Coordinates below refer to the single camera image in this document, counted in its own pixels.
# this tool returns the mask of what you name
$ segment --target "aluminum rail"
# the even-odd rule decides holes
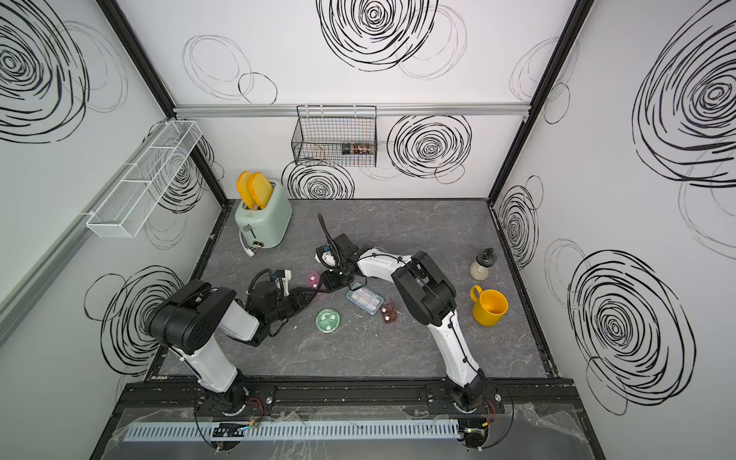
[[[241,117],[297,117],[297,104],[220,104],[178,105],[174,107],[177,117],[193,118],[241,118]],[[526,102],[468,102],[429,104],[308,104],[309,116],[367,116],[373,107],[378,116],[409,115],[516,115],[526,116],[530,105]]]

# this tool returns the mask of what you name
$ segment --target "wire basket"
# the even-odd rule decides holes
[[[102,238],[135,237],[201,137],[194,121],[167,122],[92,213],[87,228]]]
[[[291,137],[294,162],[324,160],[340,166],[375,167],[378,137],[375,130],[377,108],[344,106],[353,116],[326,116],[325,109],[341,106],[300,105],[297,126]]]

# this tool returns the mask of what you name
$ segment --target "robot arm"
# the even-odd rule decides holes
[[[266,273],[268,279],[256,283]],[[245,305],[232,289],[192,280],[151,310],[145,330],[189,366],[216,406],[226,415],[236,415],[244,407],[246,391],[234,385],[240,373],[217,344],[215,329],[253,347],[275,335],[271,324],[278,320],[285,324],[315,295],[305,288],[292,289],[289,295],[289,279],[289,270],[263,270],[251,282]]]
[[[409,313],[429,328],[445,361],[447,377],[456,384],[453,393],[459,408],[468,411],[480,404],[485,375],[470,355],[457,320],[455,286],[426,252],[414,257],[366,252],[358,260],[365,276],[393,281]]]
[[[317,215],[328,244],[316,249],[316,258],[328,270],[320,283],[328,291],[350,285],[355,275],[392,281],[409,313],[429,328],[445,361],[447,377],[456,385],[453,399],[463,411],[481,404],[486,378],[470,355],[457,320],[455,286],[426,252],[393,255],[375,248],[359,249],[341,234],[332,238],[321,215]]]

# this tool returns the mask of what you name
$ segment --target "table surface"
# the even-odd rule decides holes
[[[310,273],[324,269],[314,259],[314,249],[325,243],[316,217],[322,213],[333,238],[345,233],[359,247],[380,247],[393,254],[428,253],[455,285],[461,329],[487,377],[546,376],[485,201],[292,200],[291,206],[291,222],[281,244],[259,250],[253,258],[238,241],[233,206],[202,279],[235,289],[241,298],[253,276],[265,268],[290,269],[290,286],[307,286]],[[493,247],[499,259],[490,276],[477,282],[468,269],[483,247]],[[486,328],[473,318],[469,292],[475,284],[496,289],[509,300],[509,311],[496,326]],[[235,342],[219,330],[215,336],[245,375],[444,377],[445,364],[429,329],[412,318],[393,283],[370,278],[368,287],[393,300],[399,313],[396,322],[385,324],[378,315],[362,311],[342,289],[319,294],[259,347]],[[332,333],[316,329],[314,321],[323,308],[340,313],[340,326]],[[159,375],[189,373],[172,353],[159,371]]]

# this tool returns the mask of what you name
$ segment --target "white mesh basket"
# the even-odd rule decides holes
[[[87,228],[102,238],[135,237],[201,137],[194,121],[168,121],[87,220]]]

